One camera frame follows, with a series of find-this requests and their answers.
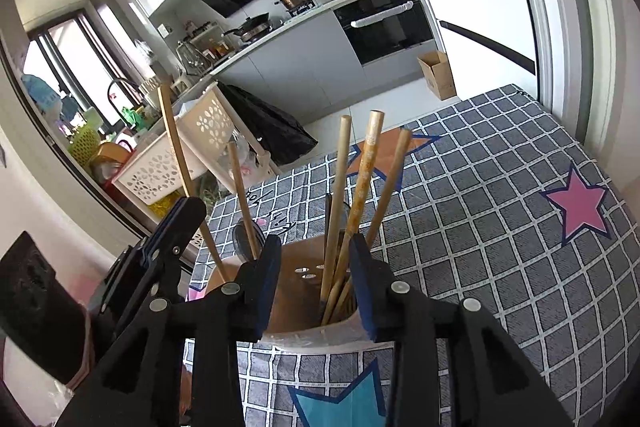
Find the cardboard box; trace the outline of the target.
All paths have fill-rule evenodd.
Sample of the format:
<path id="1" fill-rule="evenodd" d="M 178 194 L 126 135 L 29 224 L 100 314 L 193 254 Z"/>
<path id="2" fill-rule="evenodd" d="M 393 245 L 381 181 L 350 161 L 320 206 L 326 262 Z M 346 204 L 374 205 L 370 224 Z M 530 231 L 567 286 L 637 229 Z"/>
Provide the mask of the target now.
<path id="1" fill-rule="evenodd" d="M 440 101 L 448 100 L 457 95 L 454 77 L 446 53 L 435 50 L 418 56 L 418 63 L 422 69 L 427 87 Z"/>

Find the blue translucent spoon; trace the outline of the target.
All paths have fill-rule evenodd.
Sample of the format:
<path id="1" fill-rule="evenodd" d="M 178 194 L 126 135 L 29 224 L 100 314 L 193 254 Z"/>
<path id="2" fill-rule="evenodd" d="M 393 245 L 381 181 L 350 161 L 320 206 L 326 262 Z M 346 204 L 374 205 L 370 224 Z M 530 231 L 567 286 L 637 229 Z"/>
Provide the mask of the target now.
<path id="1" fill-rule="evenodd" d="M 252 220 L 250 221 L 250 224 L 254 230 L 258 251 L 262 251 L 262 247 L 264 247 L 266 241 L 266 236 L 256 221 Z M 250 242 L 248 241 L 244 221 L 242 219 L 239 220 L 232 230 L 232 243 L 235 254 L 243 262 L 251 262 L 253 260 L 253 254 L 250 250 Z"/>

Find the built-in black oven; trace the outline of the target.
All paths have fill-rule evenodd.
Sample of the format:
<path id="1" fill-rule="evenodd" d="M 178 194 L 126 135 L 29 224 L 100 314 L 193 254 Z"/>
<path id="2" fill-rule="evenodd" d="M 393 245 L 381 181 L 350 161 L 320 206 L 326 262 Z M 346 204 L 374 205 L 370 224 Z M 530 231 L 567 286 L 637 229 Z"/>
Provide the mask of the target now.
<path id="1" fill-rule="evenodd" d="M 434 39 L 421 0 L 356 0 L 334 14 L 362 65 Z"/>

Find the beige utensil holder caddy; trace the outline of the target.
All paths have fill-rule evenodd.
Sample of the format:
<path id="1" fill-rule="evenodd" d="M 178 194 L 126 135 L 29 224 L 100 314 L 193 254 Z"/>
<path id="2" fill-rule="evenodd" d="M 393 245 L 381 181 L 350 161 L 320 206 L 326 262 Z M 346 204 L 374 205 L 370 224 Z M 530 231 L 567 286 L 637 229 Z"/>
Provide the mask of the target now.
<path id="1" fill-rule="evenodd" d="M 339 355 L 376 349 L 364 330 L 357 306 L 340 319 L 320 324 L 324 238 L 321 235 L 282 246 L 281 270 L 270 320 L 262 342 L 296 355 Z"/>

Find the short bamboo chopstick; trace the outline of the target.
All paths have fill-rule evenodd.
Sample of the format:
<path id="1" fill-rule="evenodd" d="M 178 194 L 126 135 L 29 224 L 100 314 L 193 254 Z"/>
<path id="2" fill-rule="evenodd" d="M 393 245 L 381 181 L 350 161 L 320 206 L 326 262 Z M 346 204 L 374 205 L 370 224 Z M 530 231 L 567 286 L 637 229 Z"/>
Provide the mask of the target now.
<path id="1" fill-rule="evenodd" d="M 228 150 L 231 162 L 232 176 L 235 184 L 236 197 L 238 198 L 242 218 L 244 223 L 244 229 L 247 237 L 248 245 L 250 245 L 250 253 L 254 259 L 257 259 L 260 253 L 258 248 L 258 243 L 255 235 L 255 231 L 253 228 L 252 217 L 250 217 L 250 207 L 248 207 L 248 202 L 246 198 L 246 192 L 242 179 L 242 172 L 239 163 L 238 157 L 238 149 L 236 148 L 236 144 L 233 141 L 228 143 Z"/>

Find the long bamboo chopstick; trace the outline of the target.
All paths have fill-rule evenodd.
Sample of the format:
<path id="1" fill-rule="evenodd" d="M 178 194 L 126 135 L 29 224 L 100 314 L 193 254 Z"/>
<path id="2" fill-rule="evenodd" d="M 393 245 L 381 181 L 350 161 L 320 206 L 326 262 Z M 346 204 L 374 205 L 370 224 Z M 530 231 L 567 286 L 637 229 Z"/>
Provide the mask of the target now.
<path id="1" fill-rule="evenodd" d="M 176 126 L 175 117 L 172 113 L 171 101 L 170 101 L 170 90 L 166 86 L 166 84 L 161 84 L 160 87 L 157 88 L 158 97 L 160 98 L 160 107 L 162 108 L 163 121 L 166 127 L 166 132 L 168 134 L 168 139 L 174 152 L 175 161 L 178 166 L 179 176 L 182 183 L 183 192 L 186 193 L 186 196 L 195 197 L 196 193 L 194 191 L 190 171 L 188 168 L 188 164 L 186 163 L 186 158 L 183 154 L 183 149 L 180 141 L 179 132 Z M 224 283 L 230 282 L 231 277 L 224 267 L 222 260 L 217 251 L 217 247 L 214 243 L 213 235 L 210 233 L 208 225 L 206 223 L 206 219 L 203 219 L 200 226 L 198 227 L 200 230 L 201 236 L 203 237 L 203 241 L 208 248 L 209 254 L 212 256 L 212 259 L 215 262 L 217 271 L 221 276 Z"/>

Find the patterned bamboo chopstick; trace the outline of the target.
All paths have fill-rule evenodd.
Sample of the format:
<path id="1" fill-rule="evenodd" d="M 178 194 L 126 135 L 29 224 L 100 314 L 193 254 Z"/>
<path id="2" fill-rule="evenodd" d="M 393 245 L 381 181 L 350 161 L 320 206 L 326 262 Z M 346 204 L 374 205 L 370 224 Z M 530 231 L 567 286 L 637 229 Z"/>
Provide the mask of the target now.
<path id="1" fill-rule="evenodd" d="M 341 245 L 340 255 L 337 259 L 337 266 L 334 271 L 333 286 L 329 293 L 328 303 L 324 309 L 322 317 L 322 325 L 329 323 L 329 319 L 336 307 L 337 299 L 341 295 L 343 283 L 348 268 L 348 246 L 350 239 L 359 230 L 361 217 L 363 214 L 364 204 L 367 200 L 372 172 L 375 164 L 376 154 L 378 153 L 378 141 L 382 132 L 384 121 L 384 113 L 379 110 L 371 110 L 367 134 L 364 138 L 363 147 L 360 155 L 360 164 L 355 187 L 352 205 L 350 206 L 347 227 Z"/>

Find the grey checked tablecloth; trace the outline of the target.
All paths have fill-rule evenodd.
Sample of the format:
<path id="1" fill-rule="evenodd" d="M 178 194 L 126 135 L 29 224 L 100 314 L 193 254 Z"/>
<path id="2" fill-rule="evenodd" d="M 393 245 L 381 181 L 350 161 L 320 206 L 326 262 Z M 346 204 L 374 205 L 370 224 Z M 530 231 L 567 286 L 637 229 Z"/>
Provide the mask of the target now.
<path id="1" fill-rule="evenodd" d="M 561 125 L 509 86 L 408 119 L 440 136 L 410 152 L 372 255 L 430 297 L 475 298 L 493 313 L 576 426 L 595 426 L 639 358 L 639 223 L 611 178 Z M 323 232 L 335 153 L 247 191 L 266 234 Z M 579 173 L 605 188 L 595 225 L 563 239 L 563 213 L 542 192 Z M 393 346 L 294 355 L 239 344 L 247 426 L 303 426 L 288 388 L 336 397 L 372 361 L 385 399 Z"/>

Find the bamboo chopstick pair member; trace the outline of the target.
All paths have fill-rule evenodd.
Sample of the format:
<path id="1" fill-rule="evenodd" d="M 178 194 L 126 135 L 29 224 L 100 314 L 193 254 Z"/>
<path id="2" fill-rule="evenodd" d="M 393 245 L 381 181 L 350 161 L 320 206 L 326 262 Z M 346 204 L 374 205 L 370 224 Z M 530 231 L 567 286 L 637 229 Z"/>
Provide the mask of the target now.
<path id="1" fill-rule="evenodd" d="M 409 150 L 411 140 L 411 131 L 406 128 L 401 128 L 399 131 L 396 150 L 393 157 L 392 168 L 390 168 L 390 173 L 386 176 L 383 191 L 380 198 L 378 199 L 378 205 L 376 206 L 375 214 L 366 236 L 368 247 L 371 247 L 373 245 L 376 236 L 378 236 L 378 231 L 380 231 L 380 226 L 385 216 L 388 204 L 390 203 L 390 198 L 392 197 L 393 191 L 396 190 L 396 185 L 399 180 L 401 171 L 404 170 L 405 156 Z M 340 295 L 338 295 L 335 306 L 331 314 L 329 315 L 330 323 L 336 322 L 340 315 L 343 313 L 343 309 L 345 308 L 347 301 L 350 299 L 351 293 L 352 278 L 349 277 L 341 288 Z"/>

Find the black hanging cloth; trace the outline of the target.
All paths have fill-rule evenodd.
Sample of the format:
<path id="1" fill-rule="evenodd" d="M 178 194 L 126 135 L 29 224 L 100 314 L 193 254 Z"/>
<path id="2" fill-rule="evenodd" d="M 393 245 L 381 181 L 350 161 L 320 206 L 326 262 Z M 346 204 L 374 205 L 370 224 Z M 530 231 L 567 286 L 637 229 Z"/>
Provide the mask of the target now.
<path id="1" fill-rule="evenodd" d="M 318 141 L 284 110 L 232 84 L 220 82 L 218 88 L 277 166 L 290 165 L 317 146 Z"/>

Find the orange star mat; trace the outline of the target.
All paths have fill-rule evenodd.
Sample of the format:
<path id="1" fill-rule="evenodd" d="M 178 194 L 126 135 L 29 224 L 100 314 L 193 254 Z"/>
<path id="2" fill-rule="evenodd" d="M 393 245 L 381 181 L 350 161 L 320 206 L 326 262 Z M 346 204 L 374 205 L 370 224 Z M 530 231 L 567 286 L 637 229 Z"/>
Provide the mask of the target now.
<path id="1" fill-rule="evenodd" d="M 380 142 L 378 142 L 378 155 L 376 155 L 373 172 L 384 181 L 387 180 L 388 175 L 392 172 L 397 142 L 400 139 L 401 133 L 404 131 L 408 131 L 410 135 L 409 145 L 405 155 L 420 152 L 420 150 L 423 150 L 425 147 L 433 145 L 435 142 L 442 139 L 441 135 L 424 134 L 409 130 L 405 127 L 398 127 L 383 132 L 381 134 Z M 362 159 L 363 144 L 364 142 L 360 142 L 352 146 L 352 151 L 354 153 L 349 159 L 347 165 L 347 178 L 357 176 L 358 174 L 360 161 Z"/>

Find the black wok pan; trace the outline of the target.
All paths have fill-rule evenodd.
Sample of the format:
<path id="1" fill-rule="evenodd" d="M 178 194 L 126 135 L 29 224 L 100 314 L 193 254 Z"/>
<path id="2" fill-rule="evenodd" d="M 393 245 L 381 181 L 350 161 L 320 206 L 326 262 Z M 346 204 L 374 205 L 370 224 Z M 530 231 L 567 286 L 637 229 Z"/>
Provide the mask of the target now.
<path id="1" fill-rule="evenodd" d="M 234 35 L 242 42 L 251 42 L 270 31 L 269 14 L 262 13 L 257 16 L 247 17 L 242 25 L 224 32 L 225 36 Z"/>

